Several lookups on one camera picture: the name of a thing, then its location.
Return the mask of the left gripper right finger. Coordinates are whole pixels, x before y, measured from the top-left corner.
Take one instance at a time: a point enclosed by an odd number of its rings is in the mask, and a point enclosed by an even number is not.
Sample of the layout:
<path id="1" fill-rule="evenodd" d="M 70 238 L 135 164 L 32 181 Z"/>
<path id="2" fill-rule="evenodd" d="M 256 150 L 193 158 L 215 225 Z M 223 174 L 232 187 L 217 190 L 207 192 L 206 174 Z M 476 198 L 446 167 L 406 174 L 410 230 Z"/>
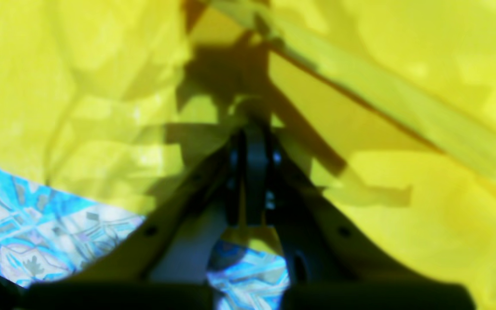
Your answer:
<path id="1" fill-rule="evenodd" d="M 337 210 L 270 132 L 244 128 L 245 220 L 273 227 L 291 281 L 282 310 L 474 310 L 468 291 L 415 272 Z"/>

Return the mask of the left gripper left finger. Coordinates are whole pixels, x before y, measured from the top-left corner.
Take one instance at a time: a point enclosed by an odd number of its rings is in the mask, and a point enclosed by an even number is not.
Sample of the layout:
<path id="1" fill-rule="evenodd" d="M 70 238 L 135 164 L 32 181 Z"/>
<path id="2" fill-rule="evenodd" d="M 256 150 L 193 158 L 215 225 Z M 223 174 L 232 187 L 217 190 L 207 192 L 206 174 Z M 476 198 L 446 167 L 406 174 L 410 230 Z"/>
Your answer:
<path id="1" fill-rule="evenodd" d="M 246 137 L 197 165 L 163 206 L 111 253 L 65 280 L 31 286 L 26 310 L 216 310 L 212 249 L 240 218 Z"/>

